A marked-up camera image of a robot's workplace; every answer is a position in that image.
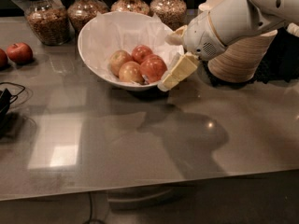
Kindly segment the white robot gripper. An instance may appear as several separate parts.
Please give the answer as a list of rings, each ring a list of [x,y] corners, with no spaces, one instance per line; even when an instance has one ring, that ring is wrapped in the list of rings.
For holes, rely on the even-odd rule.
[[[172,90],[182,80],[195,72],[200,64],[199,59],[210,61],[226,51],[226,46],[218,38],[210,13],[207,11],[192,19],[187,26],[183,25],[167,35],[165,42],[175,46],[183,44],[188,52],[185,54],[177,53],[174,56],[158,82],[157,87],[161,91]]]

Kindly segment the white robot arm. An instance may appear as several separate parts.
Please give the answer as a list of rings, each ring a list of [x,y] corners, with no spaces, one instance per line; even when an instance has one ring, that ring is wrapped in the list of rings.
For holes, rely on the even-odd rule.
[[[289,23],[299,23],[299,0],[222,0],[165,38],[168,44],[185,48],[186,53],[175,55],[158,88],[170,91],[199,64],[223,54],[238,40]]]

